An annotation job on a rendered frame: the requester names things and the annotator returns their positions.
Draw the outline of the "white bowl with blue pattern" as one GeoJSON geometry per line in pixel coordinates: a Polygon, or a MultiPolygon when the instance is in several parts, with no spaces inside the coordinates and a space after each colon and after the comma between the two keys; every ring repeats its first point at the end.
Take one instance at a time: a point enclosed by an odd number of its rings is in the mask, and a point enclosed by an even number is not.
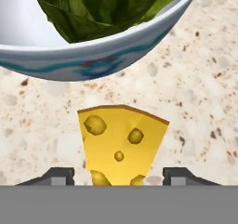
{"type": "Polygon", "coordinates": [[[64,41],[36,0],[0,0],[0,66],[52,81],[86,81],[119,72],[148,54],[192,0],[174,0],[154,19],[83,43],[64,41]]]}

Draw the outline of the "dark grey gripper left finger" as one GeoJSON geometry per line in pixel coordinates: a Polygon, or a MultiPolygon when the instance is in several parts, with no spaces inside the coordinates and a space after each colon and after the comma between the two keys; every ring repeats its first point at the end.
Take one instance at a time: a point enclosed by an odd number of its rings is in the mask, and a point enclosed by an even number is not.
{"type": "Polygon", "coordinates": [[[73,186],[73,177],[72,167],[51,167],[41,177],[19,183],[19,186],[73,186]]]}

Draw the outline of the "green salad leaves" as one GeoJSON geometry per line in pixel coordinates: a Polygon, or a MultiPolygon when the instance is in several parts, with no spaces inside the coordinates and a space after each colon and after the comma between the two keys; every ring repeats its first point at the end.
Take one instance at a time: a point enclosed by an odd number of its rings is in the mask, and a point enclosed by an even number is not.
{"type": "Polygon", "coordinates": [[[173,0],[37,0],[70,44],[121,33],[153,19],[173,0]]]}

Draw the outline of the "yellow cheese wedge with holes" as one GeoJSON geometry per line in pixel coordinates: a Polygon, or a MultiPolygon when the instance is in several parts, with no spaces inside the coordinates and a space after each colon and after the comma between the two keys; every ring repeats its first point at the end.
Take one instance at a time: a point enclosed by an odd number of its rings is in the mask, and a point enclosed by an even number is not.
{"type": "Polygon", "coordinates": [[[139,186],[169,122],[127,105],[101,105],[78,112],[86,168],[95,186],[139,186]]]}

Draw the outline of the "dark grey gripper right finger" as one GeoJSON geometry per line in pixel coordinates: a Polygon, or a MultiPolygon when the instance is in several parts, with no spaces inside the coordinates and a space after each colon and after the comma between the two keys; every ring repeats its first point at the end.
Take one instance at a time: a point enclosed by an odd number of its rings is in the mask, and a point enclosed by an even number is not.
{"type": "Polygon", "coordinates": [[[195,176],[186,167],[164,167],[163,168],[164,186],[217,186],[218,184],[195,176]]]}

